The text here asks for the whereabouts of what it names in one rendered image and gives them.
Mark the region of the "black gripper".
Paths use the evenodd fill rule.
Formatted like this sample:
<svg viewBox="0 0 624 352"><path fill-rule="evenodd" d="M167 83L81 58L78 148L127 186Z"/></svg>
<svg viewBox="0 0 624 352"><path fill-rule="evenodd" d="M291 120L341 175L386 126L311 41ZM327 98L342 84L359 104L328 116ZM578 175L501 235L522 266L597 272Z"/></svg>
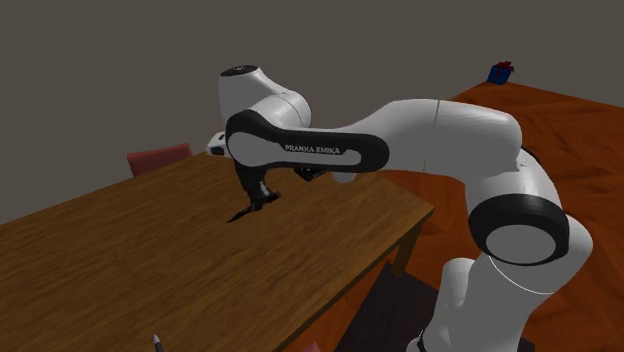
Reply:
<svg viewBox="0 0 624 352"><path fill-rule="evenodd" d="M268 202L273 202L281 197L279 191L270 191L267 188L265 184L265 168L248 167L235 162L235 170L241 186L249 196L249 208L252 212L262 209L266 196Z"/></svg>

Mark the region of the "black pointed stick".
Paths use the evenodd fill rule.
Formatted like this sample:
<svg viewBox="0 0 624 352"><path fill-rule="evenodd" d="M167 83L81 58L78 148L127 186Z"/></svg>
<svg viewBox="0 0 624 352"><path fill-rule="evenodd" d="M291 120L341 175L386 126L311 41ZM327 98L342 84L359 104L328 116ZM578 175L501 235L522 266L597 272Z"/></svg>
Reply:
<svg viewBox="0 0 624 352"><path fill-rule="evenodd" d="M234 222L238 219L240 219L241 217L249 214L249 213L253 213L255 212L255 209L253 207L253 205L247 206L246 208L242 209L241 211L239 211L238 213L236 213L232 218L230 218L229 220L226 221L226 223L231 223Z"/></svg>

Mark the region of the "black speckled object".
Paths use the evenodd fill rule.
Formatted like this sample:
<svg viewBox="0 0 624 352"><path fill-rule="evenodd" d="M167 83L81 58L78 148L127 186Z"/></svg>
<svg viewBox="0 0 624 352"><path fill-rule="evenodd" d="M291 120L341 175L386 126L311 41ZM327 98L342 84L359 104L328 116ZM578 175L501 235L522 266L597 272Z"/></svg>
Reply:
<svg viewBox="0 0 624 352"><path fill-rule="evenodd" d="M310 182L325 173L322 169L314 168L294 168L293 171L306 182Z"/></svg>

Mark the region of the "red chair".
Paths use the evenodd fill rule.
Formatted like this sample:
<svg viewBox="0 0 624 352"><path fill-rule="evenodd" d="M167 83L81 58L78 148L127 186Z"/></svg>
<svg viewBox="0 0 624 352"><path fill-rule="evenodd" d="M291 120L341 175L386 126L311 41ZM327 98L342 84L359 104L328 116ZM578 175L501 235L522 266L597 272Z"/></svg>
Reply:
<svg viewBox="0 0 624 352"><path fill-rule="evenodd" d="M161 149L128 153L126 158L132 175L136 177L192 156L190 145L184 143Z"/></svg>

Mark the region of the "wooden table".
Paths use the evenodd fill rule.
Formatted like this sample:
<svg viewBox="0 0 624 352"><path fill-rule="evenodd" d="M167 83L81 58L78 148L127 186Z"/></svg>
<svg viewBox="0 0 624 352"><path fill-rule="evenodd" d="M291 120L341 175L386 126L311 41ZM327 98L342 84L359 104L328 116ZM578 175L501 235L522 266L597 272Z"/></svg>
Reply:
<svg viewBox="0 0 624 352"><path fill-rule="evenodd" d="M246 208L233 163L199 154L0 226L0 352L280 352L390 253L430 204L362 174Z"/></svg>

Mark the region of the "blue gift box red ribbon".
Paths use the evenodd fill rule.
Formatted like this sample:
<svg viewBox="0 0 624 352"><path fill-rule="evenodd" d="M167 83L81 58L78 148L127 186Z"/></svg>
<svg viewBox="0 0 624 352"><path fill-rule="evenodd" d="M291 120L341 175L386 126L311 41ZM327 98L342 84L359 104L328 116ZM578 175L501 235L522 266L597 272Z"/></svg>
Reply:
<svg viewBox="0 0 624 352"><path fill-rule="evenodd" d="M497 85L505 84L510 75L515 71L514 66L510 61L498 62L490 69L487 77L487 82Z"/></svg>

